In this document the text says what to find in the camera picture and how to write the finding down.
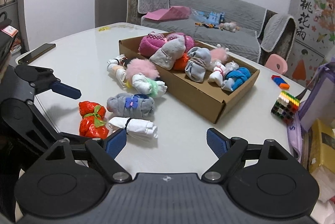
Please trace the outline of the red bag green tie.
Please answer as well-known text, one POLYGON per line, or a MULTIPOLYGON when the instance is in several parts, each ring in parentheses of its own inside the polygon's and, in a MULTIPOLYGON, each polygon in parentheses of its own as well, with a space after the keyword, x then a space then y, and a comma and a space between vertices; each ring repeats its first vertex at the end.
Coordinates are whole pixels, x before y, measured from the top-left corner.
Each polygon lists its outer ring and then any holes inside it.
POLYGON ((79 134, 82 137, 106 139, 109 130, 104 120, 106 109, 96 102, 83 101, 78 104, 80 116, 79 134))

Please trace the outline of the white sock black band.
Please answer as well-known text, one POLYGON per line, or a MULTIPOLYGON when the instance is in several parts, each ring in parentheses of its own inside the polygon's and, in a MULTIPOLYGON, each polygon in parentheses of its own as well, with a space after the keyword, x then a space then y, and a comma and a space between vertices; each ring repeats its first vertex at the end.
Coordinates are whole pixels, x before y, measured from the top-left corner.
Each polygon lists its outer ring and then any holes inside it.
POLYGON ((158 137, 158 127, 150 120, 113 117, 108 125, 113 131, 124 129, 126 134, 141 140, 150 141, 158 137))

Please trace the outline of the grey sock purple flower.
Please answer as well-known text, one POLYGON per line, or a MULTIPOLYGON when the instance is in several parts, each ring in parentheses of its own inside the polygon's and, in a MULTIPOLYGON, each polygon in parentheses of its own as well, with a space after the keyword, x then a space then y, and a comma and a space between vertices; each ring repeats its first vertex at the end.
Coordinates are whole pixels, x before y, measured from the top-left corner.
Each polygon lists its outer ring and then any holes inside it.
POLYGON ((119 93, 109 97, 107 110, 114 116, 124 118, 146 119, 155 113, 155 101, 144 94, 119 93))

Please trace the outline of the blue knit sock bundle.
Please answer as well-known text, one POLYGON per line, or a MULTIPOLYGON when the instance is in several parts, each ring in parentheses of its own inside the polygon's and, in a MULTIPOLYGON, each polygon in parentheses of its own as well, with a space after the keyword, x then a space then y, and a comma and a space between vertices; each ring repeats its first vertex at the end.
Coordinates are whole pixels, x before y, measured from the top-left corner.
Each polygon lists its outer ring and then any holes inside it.
POLYGON ((224 77, 222 89, 225 91, 235 91, 248 79, 250 79, 251 73, 249 69, 240 67, 237 70, 232 70, 224 77))

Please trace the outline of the white sock red band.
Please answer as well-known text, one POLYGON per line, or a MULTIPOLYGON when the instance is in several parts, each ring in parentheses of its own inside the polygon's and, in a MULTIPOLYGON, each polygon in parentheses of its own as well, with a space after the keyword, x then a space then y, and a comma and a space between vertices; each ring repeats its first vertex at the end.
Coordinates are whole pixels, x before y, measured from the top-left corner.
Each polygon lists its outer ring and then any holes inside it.
POLYGON ((221 62, 217 61, 212 73, 208 77, 208 82, 216 83, 216 85, 221 87, 225 77, 225 69, 226 67, 221 62))

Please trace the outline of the white sock green band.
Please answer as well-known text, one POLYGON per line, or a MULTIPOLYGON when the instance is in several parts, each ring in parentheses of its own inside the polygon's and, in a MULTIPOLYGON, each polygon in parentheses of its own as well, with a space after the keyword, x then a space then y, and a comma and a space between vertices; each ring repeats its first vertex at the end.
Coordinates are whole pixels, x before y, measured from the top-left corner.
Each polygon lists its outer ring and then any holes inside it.
POLYGON ((155 81, 143 74, 133 75, 132 86, 140 94, 144 94, 152 98, 162 97, 167 91, 167 85, 163 81, 155 81))

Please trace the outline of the light blue cloth bundle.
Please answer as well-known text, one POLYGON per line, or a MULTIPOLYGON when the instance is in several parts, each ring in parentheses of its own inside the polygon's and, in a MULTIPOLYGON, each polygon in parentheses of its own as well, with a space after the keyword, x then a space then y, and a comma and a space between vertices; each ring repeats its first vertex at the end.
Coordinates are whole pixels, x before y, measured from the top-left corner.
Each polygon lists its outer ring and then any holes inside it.
POLYGON ((193 47, 187 53, 188 61, 184 69, 187 77, 197 83, 202 83, 206 70, 211 63, 211 54, 209 49, 193 47))

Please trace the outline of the magenta pink towel bundle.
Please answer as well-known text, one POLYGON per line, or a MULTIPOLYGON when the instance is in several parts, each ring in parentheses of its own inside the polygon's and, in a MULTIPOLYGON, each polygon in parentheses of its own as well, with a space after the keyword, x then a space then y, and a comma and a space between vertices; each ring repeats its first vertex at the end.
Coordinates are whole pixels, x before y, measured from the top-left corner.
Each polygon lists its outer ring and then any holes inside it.
POLYGON ((179 36, 184 37, 184 52, 187 52, 194 47, 194 40, 192 39, 192 37, 184 35, 184 33, 171 33, 167 36, 160 33, 149 33, 142 38, 139 44, 138 52, 139 54, 149 58, 153 54, 155 54, 157 50, 161 48, 165 43, 176 39, 179 36))

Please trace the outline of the grey sock bundle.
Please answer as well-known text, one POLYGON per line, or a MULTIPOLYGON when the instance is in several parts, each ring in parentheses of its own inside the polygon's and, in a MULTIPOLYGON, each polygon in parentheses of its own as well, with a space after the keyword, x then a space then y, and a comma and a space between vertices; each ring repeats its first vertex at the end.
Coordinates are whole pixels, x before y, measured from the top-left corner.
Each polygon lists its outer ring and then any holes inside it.
POLYGON ((171 70, 176 60, 180 59, 184 54, 186 49, 184 41, 184 36, 169 40, 149 60, 165 70, 171 70))

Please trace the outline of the clear bubble wrap bundle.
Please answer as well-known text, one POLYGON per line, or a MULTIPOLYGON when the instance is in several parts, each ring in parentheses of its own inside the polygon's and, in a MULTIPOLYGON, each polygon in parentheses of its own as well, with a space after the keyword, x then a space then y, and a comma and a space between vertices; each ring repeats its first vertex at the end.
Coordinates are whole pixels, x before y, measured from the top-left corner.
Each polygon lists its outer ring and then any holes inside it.
POLYGON ((234 62, 234 61, 230 61, 225 65, 225 72, 229 73, 233 70, 237 70, 239 68, 239 65, 234 62))

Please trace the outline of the pink fluffy keychain toy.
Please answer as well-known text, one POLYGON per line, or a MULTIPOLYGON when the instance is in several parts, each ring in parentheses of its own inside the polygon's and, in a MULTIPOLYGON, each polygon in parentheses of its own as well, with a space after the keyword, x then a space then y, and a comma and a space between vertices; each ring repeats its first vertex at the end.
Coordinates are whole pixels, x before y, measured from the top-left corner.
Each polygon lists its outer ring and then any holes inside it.
POLYGON ((210 50, 211 62, 215 63, 219 61, 222 64, 224 64, 228 59, 228 51, 229 51, 229 48, 223 47, 220 44, 218 44, 216 48, 213 48, 212 50, 210 50))

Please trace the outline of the orange plastic bag bundle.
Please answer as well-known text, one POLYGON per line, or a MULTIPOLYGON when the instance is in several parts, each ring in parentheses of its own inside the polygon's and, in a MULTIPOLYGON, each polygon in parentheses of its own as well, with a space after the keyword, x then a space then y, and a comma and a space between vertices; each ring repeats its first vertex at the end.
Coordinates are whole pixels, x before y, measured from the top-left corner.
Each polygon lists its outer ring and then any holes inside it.
POLYGON ((182 57, 175 61, 174 65, 173 65, 173 70, 184 71, 188 60, 189 60, 189 58, 187 56, 187 53, 183 53, 182 57))

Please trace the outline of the black smartphone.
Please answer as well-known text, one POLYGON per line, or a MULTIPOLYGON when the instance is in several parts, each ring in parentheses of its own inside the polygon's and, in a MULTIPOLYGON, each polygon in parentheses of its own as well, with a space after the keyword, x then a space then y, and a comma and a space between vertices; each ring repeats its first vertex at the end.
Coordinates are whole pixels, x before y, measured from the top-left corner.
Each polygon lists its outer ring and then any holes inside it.
POLYGON ((20 64, 30 64, 31 62, 35 61, 42 55, 46 54, 48 51, 54 49, 56 47, 55 43, 45 43, 42 44, 40 47, 34 49, 33 51, 26 54, 26 56, 20 58, 18 60, 18 65, 20 64))

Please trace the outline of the multicolour brick cube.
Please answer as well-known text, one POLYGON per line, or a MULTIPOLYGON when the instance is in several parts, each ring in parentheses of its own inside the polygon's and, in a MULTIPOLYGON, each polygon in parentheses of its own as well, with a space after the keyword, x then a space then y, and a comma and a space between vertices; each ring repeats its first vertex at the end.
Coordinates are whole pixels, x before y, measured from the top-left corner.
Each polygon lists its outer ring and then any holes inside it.
POLYGON ((294 120, 299 106, 300 99, 283 90, 275 101, 271 113, 284 123, 290 124, 294 120))

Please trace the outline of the white striped sock bundle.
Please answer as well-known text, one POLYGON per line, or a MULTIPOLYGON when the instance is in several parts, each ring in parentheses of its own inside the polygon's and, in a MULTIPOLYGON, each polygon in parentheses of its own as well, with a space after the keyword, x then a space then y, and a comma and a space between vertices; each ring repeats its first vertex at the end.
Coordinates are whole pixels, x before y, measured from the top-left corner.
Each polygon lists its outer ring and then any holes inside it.
POLYGON ((124 54, 121 54, 107 61, 107 71, 111 74, 121 86, 131 88, 131 84, 126 79, 125 61, 127 60, 124 54))

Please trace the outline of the brown cardboard box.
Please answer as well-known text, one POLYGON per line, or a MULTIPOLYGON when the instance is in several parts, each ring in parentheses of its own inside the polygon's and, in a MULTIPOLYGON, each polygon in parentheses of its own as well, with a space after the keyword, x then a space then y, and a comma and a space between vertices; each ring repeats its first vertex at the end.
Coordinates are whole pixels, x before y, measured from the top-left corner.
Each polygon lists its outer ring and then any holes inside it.
POLYGON ((190 80, 181 71, 165 70, 158 65, 156 69, 160 78, 166 83, 168 93, 208 121, 216 124, 250 91, 260 74, 259 69, 238 58, 229 57, 228 60, 235 61, 251 73, 250 78, 233 92, 222 90, 218 85, 209 83, 207 81, 209 72, 206 73, 204 81, 198 83, 190 80))

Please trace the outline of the small colourful brick stack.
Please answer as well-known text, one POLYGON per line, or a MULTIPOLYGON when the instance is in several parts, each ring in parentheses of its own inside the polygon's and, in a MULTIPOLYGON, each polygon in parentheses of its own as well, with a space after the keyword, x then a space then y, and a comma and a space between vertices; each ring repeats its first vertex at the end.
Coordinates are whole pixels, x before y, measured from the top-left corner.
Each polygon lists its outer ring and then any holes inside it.
POLYGON ((290 88, 290 85, 283 79, 281 76, 272 75, 271 79, 282 89, 282 90, 288 90, 290 88))

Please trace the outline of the yellow carton box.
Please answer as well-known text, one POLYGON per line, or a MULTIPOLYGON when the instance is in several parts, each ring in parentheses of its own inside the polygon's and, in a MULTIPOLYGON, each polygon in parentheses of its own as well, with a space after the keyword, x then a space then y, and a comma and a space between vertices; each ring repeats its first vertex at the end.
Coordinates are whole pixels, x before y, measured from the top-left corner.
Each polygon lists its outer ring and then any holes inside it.
POLYGON ((310 173, 319 168, 334 173, 334 132, 319 119, 304 134, 301 164, 310 173))

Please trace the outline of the pink child chair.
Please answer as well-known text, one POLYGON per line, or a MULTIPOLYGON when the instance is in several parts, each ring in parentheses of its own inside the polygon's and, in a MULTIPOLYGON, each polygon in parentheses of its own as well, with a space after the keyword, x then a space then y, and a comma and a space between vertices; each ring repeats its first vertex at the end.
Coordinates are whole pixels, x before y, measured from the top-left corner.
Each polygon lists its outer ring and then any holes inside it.
POLYGON ((271 54, 265 63, 265 67, 284 75, 288 70, 287 62, 277 54, 271 54))

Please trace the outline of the grey sofa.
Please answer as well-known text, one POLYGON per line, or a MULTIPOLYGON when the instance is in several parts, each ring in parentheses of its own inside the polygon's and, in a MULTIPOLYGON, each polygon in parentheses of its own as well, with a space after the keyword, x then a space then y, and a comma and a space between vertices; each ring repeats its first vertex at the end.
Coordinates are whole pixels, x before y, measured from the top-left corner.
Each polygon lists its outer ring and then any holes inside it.
POLYGON ((181 32, 195 40, 216 46, 253 62, 264 64, 271 54, 288 59, 296 35, 296 22, 289 14, 278 14, 242 0, 127 0, 127 22, 164 31, 181 32), (186 6, 188 19, 153 21, 148 12, 186 6), (219 29, 219 25, 198 21, 194 11, 224 12, 224 22, 235 22, 239 31, 219 29))

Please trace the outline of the plush toy on sofa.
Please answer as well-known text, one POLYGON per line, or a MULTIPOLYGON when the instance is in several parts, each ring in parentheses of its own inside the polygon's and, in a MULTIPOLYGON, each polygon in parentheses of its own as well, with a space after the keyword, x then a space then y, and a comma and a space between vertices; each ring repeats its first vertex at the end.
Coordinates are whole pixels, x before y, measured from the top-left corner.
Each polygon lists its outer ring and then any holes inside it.
POLYGON ((219 29, 235 33, 240 30, 240 27, 235 22, 225 22, 219 24, 219 29))

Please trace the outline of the pink cushion on sofa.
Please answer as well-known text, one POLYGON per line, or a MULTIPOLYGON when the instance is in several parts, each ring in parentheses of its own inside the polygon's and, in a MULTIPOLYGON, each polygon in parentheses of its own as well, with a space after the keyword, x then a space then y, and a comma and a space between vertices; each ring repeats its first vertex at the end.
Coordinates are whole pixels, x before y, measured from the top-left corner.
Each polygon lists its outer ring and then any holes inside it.
POLYGON ((188 19, 191 12, 191 9, 186 6, 172 6, 169 9, 159 9, 148 12, 144 17, 153 21, 172 21, 188 19))

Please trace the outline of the decorated refrigerator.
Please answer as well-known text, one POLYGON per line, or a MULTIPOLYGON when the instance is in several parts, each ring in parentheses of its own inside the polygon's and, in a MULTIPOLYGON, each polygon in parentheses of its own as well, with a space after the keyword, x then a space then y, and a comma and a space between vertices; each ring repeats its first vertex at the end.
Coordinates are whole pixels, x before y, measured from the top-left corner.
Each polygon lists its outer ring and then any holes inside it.
POLYGON ((289 14, 296 35, 286 76, 306 86, 334 47, 334 0, 291 0, 289 14))

